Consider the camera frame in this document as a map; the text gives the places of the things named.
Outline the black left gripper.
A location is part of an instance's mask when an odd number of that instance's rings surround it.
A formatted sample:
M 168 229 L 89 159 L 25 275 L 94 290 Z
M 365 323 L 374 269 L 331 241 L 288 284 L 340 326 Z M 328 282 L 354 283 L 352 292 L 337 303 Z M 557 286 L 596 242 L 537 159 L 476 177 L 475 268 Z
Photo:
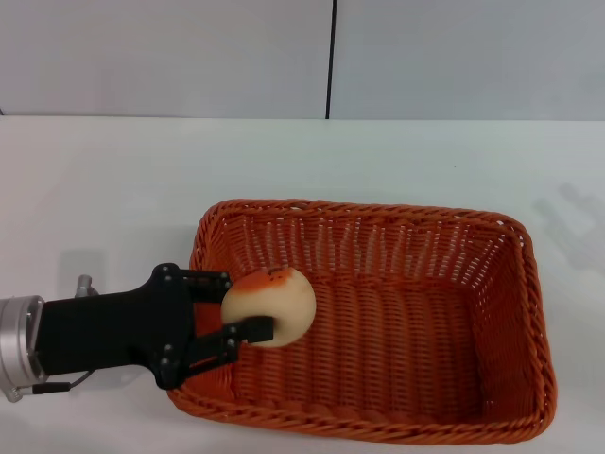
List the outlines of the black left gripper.
M 274 319 L 255 316 L 191 342 L 192 301 L 221 304 L 232 284 L 225 271 L 167 263 L 134 290 L 47 302 L 37 359 L 47 375 L 138 365 L 159 388 L 178 388 L 186 378 L 236 363 L 242 343 L 273 340 Z

